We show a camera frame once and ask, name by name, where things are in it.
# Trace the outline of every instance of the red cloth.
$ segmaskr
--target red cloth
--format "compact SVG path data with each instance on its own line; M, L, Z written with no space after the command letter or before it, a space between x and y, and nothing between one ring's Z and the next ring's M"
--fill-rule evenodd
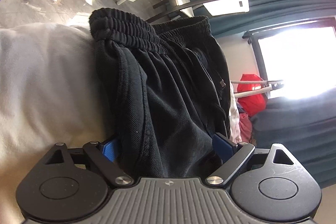
M258 75L243 74L241 81L262 81L262 79ZM256 90L260 88L260 84L238 84L237 92ZM266 100L262 93L238 98L238 102L250 117L264 110L266 107Z
M240 136L243 142L249 142L252 133L252 123L246 113L239 114Z

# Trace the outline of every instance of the window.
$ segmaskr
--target window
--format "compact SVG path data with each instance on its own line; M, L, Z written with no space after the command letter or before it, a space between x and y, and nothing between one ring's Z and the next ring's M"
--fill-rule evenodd
M250 33L260 77L284 80L269 97L299 99L336 86L335 19L282 26Z

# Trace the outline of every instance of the window frame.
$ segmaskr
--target window frame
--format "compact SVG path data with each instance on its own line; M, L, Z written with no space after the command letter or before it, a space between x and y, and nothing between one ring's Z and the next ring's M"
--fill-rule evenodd
M335 17L305 19L302 21L287 22L283 24L268 26L265 28L254 29L244 33L243 38L248 38L248 44L252 45L254 56L257 62L259 76L263 80L268 80L267 71L264 63L263 53L259 45L259 39L275 36L284 31L310 28L333 27L336 35Z

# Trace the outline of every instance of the white bedsheet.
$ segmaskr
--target white bedsheet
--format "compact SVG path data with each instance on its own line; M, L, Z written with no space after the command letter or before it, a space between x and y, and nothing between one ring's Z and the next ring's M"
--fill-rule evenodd
M88 29L0 29L0 224L18 224L19 182L56 142L102 141L106 123Z

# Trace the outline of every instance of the red bag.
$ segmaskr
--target red bag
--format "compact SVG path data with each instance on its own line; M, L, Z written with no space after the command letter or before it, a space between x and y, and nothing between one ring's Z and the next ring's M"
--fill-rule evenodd
M241 81L262 81L262 79L258 75L243 74L243 76L241 77ZM258 89L261 89L261 84L238 84L237 92ZM241 104L241 106L250 117L266 108L266 99L263 93L238 98L238 103Z

